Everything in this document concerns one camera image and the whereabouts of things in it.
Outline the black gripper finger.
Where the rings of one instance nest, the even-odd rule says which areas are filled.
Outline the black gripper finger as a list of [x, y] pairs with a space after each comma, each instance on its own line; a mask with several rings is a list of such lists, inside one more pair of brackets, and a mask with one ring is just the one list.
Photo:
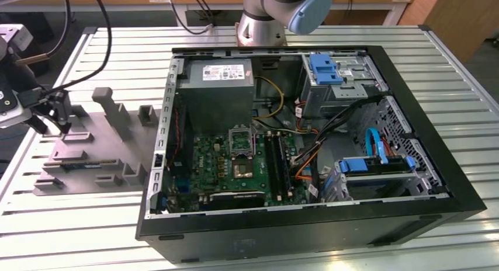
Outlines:
[[68, 121], [72, 113], [70, 100], [66, 90], [60, 90], [49, 96], [49, 104], [52, 106], [53, 115], [52, 118], [56, 122], [56, 126], [62, 134], [66, 134], [70, 129], [70, 122]]
[[29, 119], [28, 125], [38, 134], [45, 134], [48, 126], [42, 122], [42, 118], [46, 118], [49, 115], [48, 105], [37, 105], [32, 107], [30, 112], [32, 118]]

